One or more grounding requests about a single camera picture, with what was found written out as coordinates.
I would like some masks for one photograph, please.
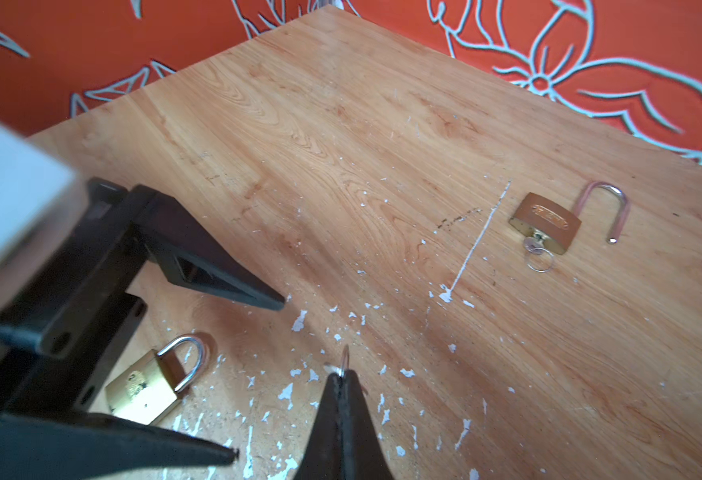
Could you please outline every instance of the red wall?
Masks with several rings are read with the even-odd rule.
[[[0,120],[31,134],[317,3],[287,0],[282,10],[278,0],[273,8],[268,0],[3,0]],[[702,163],[702,0],[344,0],[343,6]]]

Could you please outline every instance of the white flower outline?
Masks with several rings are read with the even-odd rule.
[[[468,22],[469,15],[471,13],[471,6],[474,5],[473,0],[466,0],[465,2],[465,7],[463,10],[463,14],[461,16],[461,19],[458,23],[457,26],[455,27],[450,27],[449,25],[445,24],[444,22],[444,15],[446,12],[446,6],[444,1],[442,0],[439,2],[438,9],[436,14],[433,13],[433,7],[432,7],[432,2],[431,0],[425,0],[426,7],[428,8],[429,11],[429,17],[431,18],[431,22],[435,24],[439,24],[439,26],[444,29],[445,31],[445,37],[447,40],[447,48],[449,49],[450,55],[455,58],[455,47],[453,45],[453,42],[457,42],[460,46],[463,48],[468,48],[472,50],[486,50],[486,51],[493,51],[493,52],[499,52],[503,54],[508,54],[511,55],[512,57],[516,58],[517,60],[521,61],[522,63],[527,64],[529,67],[529,71],[519,68],[519,67],[512,67],[512,68],[497,68],[497,67],[492,67],[492,70],[498,74],[520,74],[522,77],[524,77],[524,80],[515,80],[511,83],[518,85],[519,87],[525,88],[526,90],[531,91],[534,94],[538,94],[541,96],[547,96],[550,98],[552,101],[557,101],[566,107],[570,108],[571,110],[575,110],[580,114],[584,114],[590,118],[620,118],[626,129],[628,129],[628,132],[634,135],[634,137],[643,139],[644,141],[647,141],[650,144],[653,144],[657,147],[664,148],[666,150],[670,150],[672,152],[675,152],[677,154],[680,154],[681,156],[685,158],[691,158],[693,160],[696,160],[702,165],[702,150],[696,150],[696,149],[689,149],[689,148],[680,148],[675,145],[667,144],[665,142],[662,142],[660,140],[657,140],[650,135],[644,133],[635,123],[634,120],[632,120],[631,114],[627,109],[624,110],[613,110],[613,111],[608,111],[608,112],[596,112],[596,111],[591,111],[587,110],[581,107],[578,107],[577,105],[573,104],[572,102],[568,101],[566,98],[562,97],[557,91],[556,91],[556,85],[560,84],[561,82],[564,82],[567,78],[572,76],[573,74],[577,72],[582,72],[588,68],[593,68],[593,67],[598,67],[598,66],[604,66],[604,65],[625,65],[628,67],[632,68],[638,68],[641,70],[644,70],[646,72],[650,72],[652,74],[656,74],[660,77],[664,77],[669,80],[673,80],[675,82],[680,82],[687,87],[692,88],[693,90],[697,91],[698,94],[702,96],[702,82],[699,80],[689,77],[684,74],[680,74],[679,72],[673,72],[672,70],[668,70],[667,68],[664,67],[659,67],[657,65],[653,65],[647,62],[643,62],[641,60],[637,60],[635,58],[624,58],[624,57],[614,57],[614,58],[601,58],[598,60],[588,60],[588,56],[591,53],[592,50],[592,44],[594,42],[594,7],[592,4],[592,0],[582,0],[583,4],[585,5],[584,8],[579,8],[576,7],[575,5],[571,5],[564,0],[550,0],[550,2],[557,7],[556,12],[551,16],[551,18],[548,20],[546,23],[546,26],[543,27],[543,29],[538,33],[536,36],[535,41],[532,43],[532,46],[530,48],[529,55],[525,55],[514,48],[511,48],[509,46],[509,42],[505,36],[505,29],[503,26],[503,21],[502,21],[502,10],[503,10],[503,3],[504,0],[497,0],[497,8],[495,10],[495,21],[496,21],[496,26],[498,28],[499,35],[501,37],[501,43],[497,44],[493,41],[492,37],[488,34],[487,30],[485,29],[484,24],[482,24],[481,17],[480,17],[480,12],[481,12],[481,0],[476,0],[475,8],[474,8],[474,19],[476,22],[477,27],[479,28],[479,31],[481,32],[481,35],[485,38],[486,43],[472,43],[472,42],[467,42],[461,38],[461,33],[463,32],[463,29],[465,27],[465,24]],[[567,52],[565,53],[564,57],[562,60],[557,64],[556,67],[554,67],[550,72],[545,72],[546,68],[546,58],[548,55],[548,47],[544,47],[543,51],[541,53],[541,62],[539,65],[535,64],[535,59],[538,56],[538,49],[540,47],[540,44],[543,40],[543,38],[551,31],[552,28],[556,25],[556,23],[565,15],[565,14],[574,14],[578,16],[579,18],[583,19],[586,22],[586,43],[584,44],[583,50],[578,57],[578,60],[570,67],[568,68],[565,72],[562,71],[562,69],[565,67],[567,62],[569,62],[570,57],[572,56],[572,52],[575,48],[574,44],[570,44],[570,46],[567,49]],[[542,79],[546,82],[547,88],[541,90],[538,87],[534,85],[535,80]],[[660,125],[662,125],[665,128],[668,128],[670,130],[673,130],[677,133],[683,133],[683,130],[674,125],[671,121],[667,120],[663,115],[653,106],[652,102],[650,101],[650,98],[647,94],[646,91],[640,90],[640,91],[629,91],[629,92],[595,92],[595,91],[586,91],[586,90],[578,90],[579,94],[584,94],[589,97],[593,98],[604,98],[604,99],[615,99],[615,98],[629,98],[629,97],[639,97],[640,100],[642,101],[642,105],[644,106],[645,110],[647,111],[648,115],[653,118],[653,120],[657,121]]]

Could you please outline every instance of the tabletop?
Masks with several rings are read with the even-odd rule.
[[[702,478],[691,161],[335,8],[30,140],[176,197],[287,298],[258,310],[145,266],[115,373],[206,335],[213,360],[161,425],[242,457],[119,478],[290,477],[346,344],[397,478]],[[569,208],[591,180],[633,203],[620,241],[599,190],[570,250],[529,269],[517,206]]]

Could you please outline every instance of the brass padlock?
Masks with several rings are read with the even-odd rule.
[[[184,342],[198,350],[197,363],[175,384],[162,356]],[[161,420],[181,400],[178,393],[191,384],[207,364],[209,353],[201,338],[181,335],[162,350],[151,350],[106,386],[106,401],[112,415],[144,425]]]
[[[618,216],[615,218],[607,240],[609,244],[618,242],[631,204],[623,191],[614,185],[601,181],[589,183],[578,198],[572,212],[548,198],[530,193],[521,201],[519,208],[509,219],[509,223],[525,236],[524,245],[527,255],[546,252],[552,257],[552,264],[548,269],[539,270],[528,263],[530,268],[536,272],[547,272],[553,266],[552,254],[564,255],[567,252],[581,226],[578,215],[581,214],[588,195],[597,187],[612,192],[621,202]]]

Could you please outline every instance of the paint splatter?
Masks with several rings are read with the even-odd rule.
[[[277,397],[279,400],[289,400],[289,405],[287,406],[287,410],[292,410],[293,409],[293,384],[290,383],[288,386],[284,387],[281,393],[279,393],[279,396]]]
[[[253,450],[253,426],[250,425],[250,439],[247,440],[247,449],[245,450],[245,452],[247,452],[247,463],[244,464],[244,472],[243,472],[244,478],[251,478],[253,476],[252,450]]]
[[[287,480],[287,473],[295,468],[298,468],[298,462],[294,458],[288,458],[284,461],[284,470],[273,476],[268,475],[268,480]]]
[[[202,417],[203,417],[203,416],[204,416],[204,413],[203,413],[203,412],[199,414],[199,418],[197,418],[197,424],[196,424],[195,426],[193,426],[193,430],[191,430],[191,431],[188,433],[188,435],[190,435],[190,436],[192,436],[192,437],[197,436],[197,434],[199,433],[199,426],[200,426],[201,423],[202,423]]]
[[[307,310],[301,310],[300,315],[295,319],[295,322],[293,323],[293,332],[299,332],[303,329],[303,322],[306,321],[306,314],[308,313]]]
[[[463,418],[463,431],[460,434],[460,438],[458,438],[458,443],[455,444],[455,450],[460,448],[461,444],[463,443],[463,438],[465,436],[469,435],[469,429],[471,428],[471,420],[467,418]]]
[[[505,186],[505,190],[503,190],[503,193],[500,195],[500,198],[498,199],[498,203],[492,207],[492,210],[490,211],[490,215],[487,217],[487,221],[485,222],[484,227],[481,229],[481,233],[479,234],[479,236],[476,237],[476,242],[474,242],[474,246],[471,247],[471,250],[469,250],[469,254],[466,256],[465,260],[463,260],[463,265],[460,267],[460,270],[458,271],[458,275],[455,277],[455,281],[452,282],[452,286],[450,288],[447,288],[446,285],[442,285],[442,289],[444,290],[444,293],[440,293],[439,298],[441,298],[444,303],[452,302],[452,291],[455,289],[455,285],[458,284],[458,280],[460,280],[461,275],[465,271],[465,267],[469,264],[469,260],[471,260],[471,255],[474,254],[474,250],[476,250],[476,247],[479,245],[479,242],[481,242],[481,238],[485,235],[485,232],[487,231],[487,227],[490,226],[490,221],[492,220],[492,216],[495,215],[495,212],[500,208],[500,203],[503,201],[503,197],[505,197],[505,195],[509,192],[510,187],[511,187],[511,181],[509,180],[509,183]]]

